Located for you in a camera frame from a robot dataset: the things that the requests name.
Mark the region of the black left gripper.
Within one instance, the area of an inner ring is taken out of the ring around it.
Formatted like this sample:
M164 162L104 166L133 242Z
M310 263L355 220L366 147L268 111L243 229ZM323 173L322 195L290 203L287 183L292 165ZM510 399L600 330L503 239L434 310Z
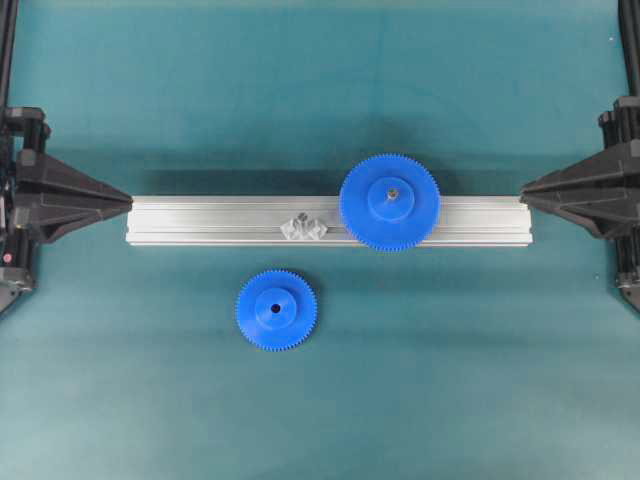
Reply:
M50 244L86 226L128 213L133 199L41 153L50 136L41 109L7 108L1 120L1 289L32 290L34 241ZM16 137L26 148L17 160ZM28 193L53 194L15 197L17 187Z

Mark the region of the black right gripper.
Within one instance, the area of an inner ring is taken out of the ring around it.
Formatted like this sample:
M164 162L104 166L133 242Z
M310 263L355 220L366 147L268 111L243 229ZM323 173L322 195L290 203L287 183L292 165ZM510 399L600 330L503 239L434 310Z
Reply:
M619 97L600 115L604 147L639 139L639 97ZM624 300L639 299L639 151L605 149L524 185L522 203L615 239L616 285Z

